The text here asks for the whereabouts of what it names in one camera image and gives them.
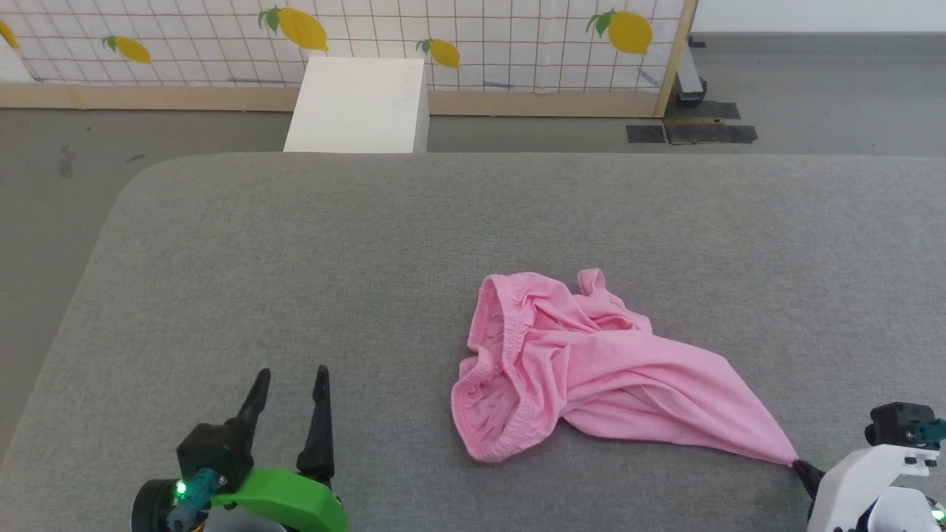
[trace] floor stain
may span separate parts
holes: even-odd
[[[78,153],[69,150],[68,144],[62,147],[60,150],[61,157],[57,168],[59,170],[59,175],[62,179],[69,179],[72,177],[72,162],[76,160]]]

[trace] teal connector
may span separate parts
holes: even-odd
[[[939,443],[946,439],[946,420],[921,421],[913,424],[913,441],[919,445]]]

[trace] wooden frame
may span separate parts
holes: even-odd
[[[431,115],[663,117],[696,11],[685,0],[667,72],[654,93],[429,93]],[[0,84],[0,107],[292,112],[299,89]]]

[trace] yellow lemon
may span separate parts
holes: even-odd
[[[325,33],[325,28],[308,13],[293,8],[274,7],[267,11],[260,11],[256,16],[260,27],[263,27],[264,20],[273,33],[280,26],[283,27],[286,38],[301,48],[328,51],[328,35]]]
[[[628,11],[612,9],[598,13],[588,20],[585,31],[590,30],[591,25],[595,26],[599,37],[604,37],[607,30],[607,38],[611,44],[625,54],[646,54],[647,46],[654,40],[654,31],[647,19]]]
[[[115,37],[111,35],[102,39],[102,45],[108,46],[112,51],[118,50],[121,55],[134,62],[151,63],[151,54],[148,49],[140,43],[127,37]]]
[[[440,39],[417,41],[414,49],[417,48],[423,49],[425,54],[429,52],[433,60],[443,66],[460,68],[460,51],[447,41],[441,41]]]
[[[10,48],[20,47],[16,42],[16,35],[13,35],[13,30],[2,20],[0,20],[0,37],[3,37],[9,43]]]

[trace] green leaf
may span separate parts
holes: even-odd
[[[598,31],[598,37],[604,37],[604,31],[607,27],[611,26],[611,15],[613,14],[614,10],[611,10],[602,14],[601,18],[598,19],[598,24],[595,26],[595,29]]]
[[[266,12],[266,24],[270,25],[273,33],[276,32],[279,28],[279,8],[272,8]]]
[[[591,25],[594,24],[594,21],[598,20],[600,17],[601,14],[597,14],[588,19],[588,25],[585,26],[585,33],[588,33],[588,30],[591,29]]]

